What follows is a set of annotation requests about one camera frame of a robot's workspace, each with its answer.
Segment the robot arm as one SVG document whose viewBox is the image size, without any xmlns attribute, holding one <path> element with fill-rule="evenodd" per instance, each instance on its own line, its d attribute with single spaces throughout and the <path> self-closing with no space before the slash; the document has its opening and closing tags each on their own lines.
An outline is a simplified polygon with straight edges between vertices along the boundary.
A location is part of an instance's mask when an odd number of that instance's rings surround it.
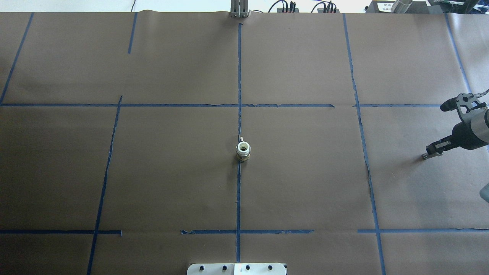
<svg viewBox="0 0 489 275">
<path fill-rule="evenodd" d="M 454 148 L 475 150 L 488 145 L 488 109 L 483 108 L 466 113 L 458 110 L 457 112 L 461 122 L 453 127 L 451 135 L 426 146 L 426 152 L 421 155 L 424 160 L 442 156 L 443 152 Z"/>
</svg>

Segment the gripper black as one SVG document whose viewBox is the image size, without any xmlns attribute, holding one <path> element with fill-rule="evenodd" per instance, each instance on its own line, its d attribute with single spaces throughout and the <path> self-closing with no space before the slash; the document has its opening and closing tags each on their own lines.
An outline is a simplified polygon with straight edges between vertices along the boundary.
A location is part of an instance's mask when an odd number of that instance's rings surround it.
<svg viewBox="0 0 489 275">
<path fill-rule="evenodd" d="M 469 126 L 460 122 L 452 129 L 451 136 L 446 136 L 426 146 L 426 153 L 442 154 L 445 151 L 454 149 L 455 145 L 466 150 L 475 150 L 486 146 L 486 142 L 475 136 Z"/>
</svg>

